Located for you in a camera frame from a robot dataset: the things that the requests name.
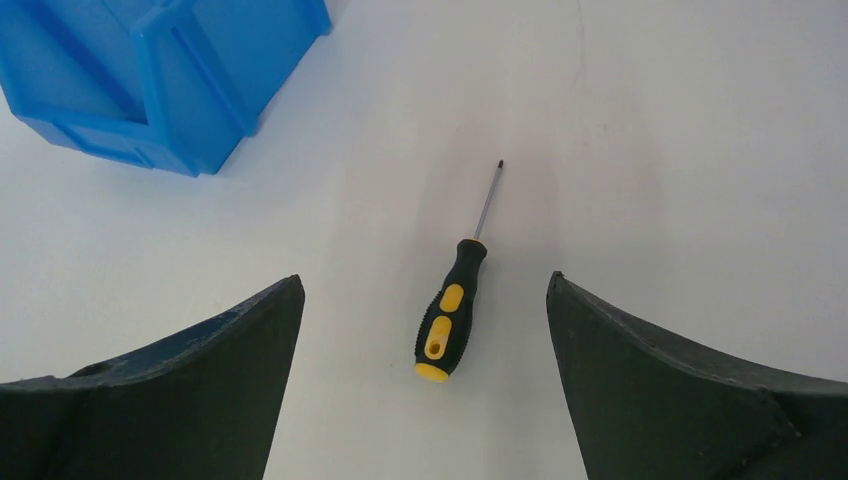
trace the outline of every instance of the black and yellow handle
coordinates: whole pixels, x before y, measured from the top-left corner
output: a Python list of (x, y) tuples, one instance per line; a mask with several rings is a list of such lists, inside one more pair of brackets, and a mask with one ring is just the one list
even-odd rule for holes
[(456, 261), (433, 299), (415, 341), (415, 371), (433, 382), (444, 382), (453, 373), (468, 344), (477, 274), (487, 254), (477, 240), (456, 246)]

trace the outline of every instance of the screwdriver shaft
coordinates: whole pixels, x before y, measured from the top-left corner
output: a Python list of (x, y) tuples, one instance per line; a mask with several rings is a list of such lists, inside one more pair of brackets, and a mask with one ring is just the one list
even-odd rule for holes
[(483, 231), (483, 223), (486, 221), (486, 214), (489, 213), (489, 204), (492, 203), (492, 194), (495, 193), (495, 186), (498, 184), (498, 179), (501, 178), (503, 172), (503, 160), (498, 162), (498, 168), (495, 170), (495, 178), (492, 179), (492, 186), (489, 187), (489, 195), (486, 196), (486, 203), (483, 204), (483, 213), (480, 215), (480, 221), (477, 222), (477, 230), (474, 232), (474, 240), (480, 239), (480, 232)]

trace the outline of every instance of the blue storage box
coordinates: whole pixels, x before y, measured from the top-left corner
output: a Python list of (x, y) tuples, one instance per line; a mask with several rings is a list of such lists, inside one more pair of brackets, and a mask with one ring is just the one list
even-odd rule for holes
[(329, 30), (323, 0), (0, 0), (0, 85), (53, 144), (214, 174)]

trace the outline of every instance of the screwdriver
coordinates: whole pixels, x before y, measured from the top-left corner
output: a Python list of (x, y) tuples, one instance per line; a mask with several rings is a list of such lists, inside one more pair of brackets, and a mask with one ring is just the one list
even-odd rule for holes
[(442, 289), (427, 307), (427, 313), (415, 340), (415, 372), (423, 378), (442, 383), (453, 373), (468, 344), (471, 334), (471, 314), (477, 294), (477, 274), (488, 251), (480, 242), (483, 222), (492, 202), (492, 194), (503, 172), (503, 160), (498, 162), (483, 213), (472, 238), (456, 246), (456, 261), (448, 272)]

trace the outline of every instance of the yellow grip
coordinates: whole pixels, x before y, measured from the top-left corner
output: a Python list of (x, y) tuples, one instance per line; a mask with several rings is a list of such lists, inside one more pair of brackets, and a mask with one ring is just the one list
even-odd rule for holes
[(450, 318), (441, 315), (433, 320), (430, 334), (427, 335), (427, 343), (424, 344), (424, 355), (430, 360), (438, 360), (445, 354), (450, 336)]
[(439, 302), (439, 308), (445, 313), (453, 313), (459, 309), (459, 304), (462, 303), (462, 296), (465, 295), (465, 290), (462, 285), (453, 283), (445, 289), (445, 294), (442, 295), (442, 301)]

